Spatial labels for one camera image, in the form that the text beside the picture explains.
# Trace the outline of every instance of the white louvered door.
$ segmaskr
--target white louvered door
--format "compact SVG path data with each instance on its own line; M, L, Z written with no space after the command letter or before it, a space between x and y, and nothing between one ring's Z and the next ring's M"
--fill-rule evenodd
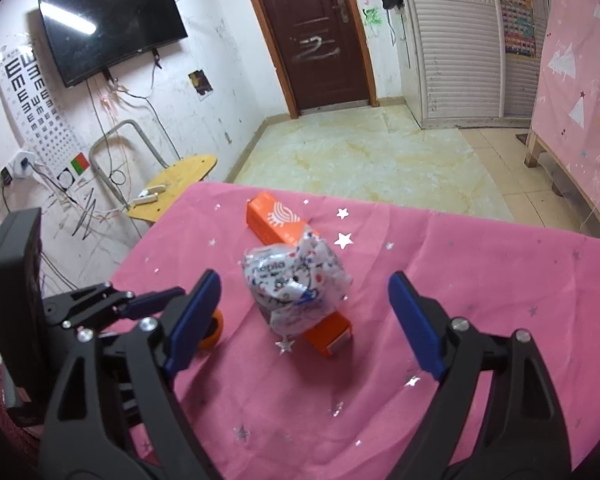
M470 125L471 119L531 117L546 1L533 0L537 56L527 59L504 52L500 0L407 0L425 124L458 119L450 124Z
M413 5L427 118L499 117L502 54L496 0L413 0Z

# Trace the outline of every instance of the crumpled bag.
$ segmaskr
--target crumpled bag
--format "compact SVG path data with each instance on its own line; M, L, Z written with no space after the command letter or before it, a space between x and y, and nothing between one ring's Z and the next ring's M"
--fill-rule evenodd
M244 278L271 329L294 338L336 311L351 277L327 242L308 227L296 248L275 244L248 251Z

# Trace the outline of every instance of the wooden leg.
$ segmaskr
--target wooden leg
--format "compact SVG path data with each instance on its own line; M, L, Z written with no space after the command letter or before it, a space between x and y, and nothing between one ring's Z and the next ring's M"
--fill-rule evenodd
M538 157L543 151L544 149L538 141L538 134L533 130L529 130L529 135L526 138L526 166L528 168L535 168L538 165Z

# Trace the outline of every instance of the tv screen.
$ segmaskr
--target tv screen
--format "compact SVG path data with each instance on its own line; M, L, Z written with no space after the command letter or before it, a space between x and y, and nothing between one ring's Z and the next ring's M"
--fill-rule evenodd
M38 0L64 85L187 37L175 0Z

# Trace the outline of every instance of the tile floor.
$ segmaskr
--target tile floor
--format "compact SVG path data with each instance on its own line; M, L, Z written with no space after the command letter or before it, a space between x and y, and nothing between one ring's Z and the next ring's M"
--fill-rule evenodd
M520 131L421 130L405 105L324 112L269 126L236 182L578 231Z

